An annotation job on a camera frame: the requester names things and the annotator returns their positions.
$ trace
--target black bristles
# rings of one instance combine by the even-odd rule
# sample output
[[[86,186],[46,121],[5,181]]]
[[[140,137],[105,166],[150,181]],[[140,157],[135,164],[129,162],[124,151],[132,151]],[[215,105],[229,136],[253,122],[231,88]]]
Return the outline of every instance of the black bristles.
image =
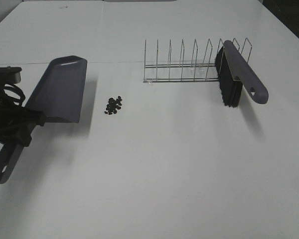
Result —
[[[215,60],[218,73],[219,88],[226,106],[237,107],[242,91],[243,84],[240,81],[234,81],[227,63],[224,48],[218,52]]]

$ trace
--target hand brush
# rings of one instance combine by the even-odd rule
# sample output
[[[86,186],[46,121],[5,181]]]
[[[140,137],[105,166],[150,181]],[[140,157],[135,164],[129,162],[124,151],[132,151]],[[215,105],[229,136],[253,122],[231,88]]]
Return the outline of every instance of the hand brush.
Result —
[[[226,106],[237,107],[244,85],[249,96],[259,104],[268,101],[268,91],[234,44],[227,40],[217,53],[215,66],[219,88]]]

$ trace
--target wire rack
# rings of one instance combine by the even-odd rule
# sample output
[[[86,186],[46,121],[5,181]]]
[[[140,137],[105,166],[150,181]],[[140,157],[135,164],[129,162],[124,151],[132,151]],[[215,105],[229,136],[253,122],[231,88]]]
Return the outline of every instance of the wire rack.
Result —
[[[236,38],[233,40],[234,45],[241,53],[245,55],[245,60],[249,62],[252,51],[252,44],[248,38],[245,38],[243,46],[240,51],[240,44]],[[244,54],[246,44],[249,45],[249,51]],[[164,83],[164,82],[215,82],[218,81],[218,74],[214,62],[218,51],[223,46],[223,40],[218,41],[217,51],[213,52],[213,44],[210,39],[204,48],[203,54],[200,55],[197,40],[194,40],[193,49],[191,51],[191,59],[185,60],[185,43],[182,39],[180,52],[176,53],[179,59],[172,61],[172,42],[169,40],[168,57],[165,64],[159,64],[159,44],[157,40],[156,61],[152,64],[147,63],[147,41],[145,40],[144,48],[144,83]]]

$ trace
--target gray dustpan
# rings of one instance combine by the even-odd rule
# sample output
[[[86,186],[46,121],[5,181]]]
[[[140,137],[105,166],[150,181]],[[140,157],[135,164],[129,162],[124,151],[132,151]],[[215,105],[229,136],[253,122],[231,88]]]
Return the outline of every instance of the gray dustpan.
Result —
[[[80,120],[87,61],[77,56],[54,59],[45,70],[24,108],[41,113],[36,122],[26,124],[21,133],[30,133],[45,122]],[[6,140],[0,151],[0,183],[11,175],[24,148],[16,140]]]

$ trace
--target gray brush handle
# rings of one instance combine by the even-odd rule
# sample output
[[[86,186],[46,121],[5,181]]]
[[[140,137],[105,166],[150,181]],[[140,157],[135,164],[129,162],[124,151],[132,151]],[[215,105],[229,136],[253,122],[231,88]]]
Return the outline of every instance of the gray brush handle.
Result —
[[[227,40],[224,42],[225,56],[235,81],[241,81],[249,96],[254,102],[265,104],[268,101],[268,91],[258,76],[251,69],[234,44]]]

